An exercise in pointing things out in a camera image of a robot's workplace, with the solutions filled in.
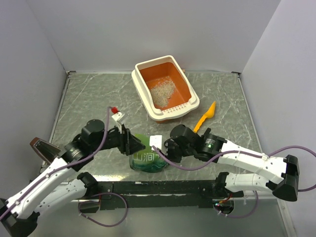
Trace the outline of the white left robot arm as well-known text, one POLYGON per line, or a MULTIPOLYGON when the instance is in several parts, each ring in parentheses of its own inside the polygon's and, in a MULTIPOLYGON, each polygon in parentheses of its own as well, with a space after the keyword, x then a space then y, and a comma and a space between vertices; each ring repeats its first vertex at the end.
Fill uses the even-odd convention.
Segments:
POLYGON ((49 167, 16 195, 0 200, 0 222, 12 237, 27 237, 39 217, 81 197, 93 198, 98 182, 79 171, 97 152, 117 148, 129 156, 145 149, 124 125, 108 129, 99 119, 90 120, 49 167))

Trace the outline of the black bag clip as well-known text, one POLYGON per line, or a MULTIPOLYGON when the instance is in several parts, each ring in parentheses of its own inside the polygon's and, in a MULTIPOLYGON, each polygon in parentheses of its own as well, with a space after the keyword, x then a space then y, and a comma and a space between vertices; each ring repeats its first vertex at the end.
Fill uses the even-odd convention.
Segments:
POLYGON ((204 139, 208 139, 211 135, 212 135, 211 128, 207 128, 206 131, 204 132, 204 134, 202 135, 202 137, 204 139))

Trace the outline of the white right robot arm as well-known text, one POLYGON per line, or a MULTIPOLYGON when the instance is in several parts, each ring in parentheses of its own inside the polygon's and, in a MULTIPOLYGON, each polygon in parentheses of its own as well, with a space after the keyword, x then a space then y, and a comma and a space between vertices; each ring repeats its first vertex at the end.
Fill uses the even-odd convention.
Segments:
POLYGON ((212 134, 210 128, 198 135, 183 124, 172 129, 164 145, 167 159, 176 163, 193 156, 203 162, 246 170, 246 174, 225 171, 218 175, 215 190, 222 197, 239 191, 261 191, 285 201, 298 199, 299 163, 295 156, 282 158, 255 152, 212 134))

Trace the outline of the green cat litter bag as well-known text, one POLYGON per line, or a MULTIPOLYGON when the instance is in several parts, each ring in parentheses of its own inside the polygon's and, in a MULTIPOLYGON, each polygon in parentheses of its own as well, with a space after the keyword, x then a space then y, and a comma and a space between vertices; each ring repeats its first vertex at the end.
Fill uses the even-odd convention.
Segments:
POLYGON ((164 161, 156 152, 151 150, 150 138, 148 136, 135 134, 135 137, 146 147, 144 150, 134 153, 129 157, 129 165, 131 169, 147 173, 157 173, 168 166, 166 161, 164 161))

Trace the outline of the yellow plastic litter scoop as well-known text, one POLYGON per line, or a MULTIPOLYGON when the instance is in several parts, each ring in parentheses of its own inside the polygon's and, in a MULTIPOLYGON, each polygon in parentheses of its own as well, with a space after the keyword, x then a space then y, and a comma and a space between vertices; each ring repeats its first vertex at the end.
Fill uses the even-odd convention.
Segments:
POLYGON ((215 108, 216 108, 216 101, 212 103, 212 105, 209 107, 209 109, 202 115, 202 117, 199 119, 197 124, 195 125, 193 132, 197 133, 202 124, 205 122, 207 119, 211 119, 214 117, 215 114, 215 108))

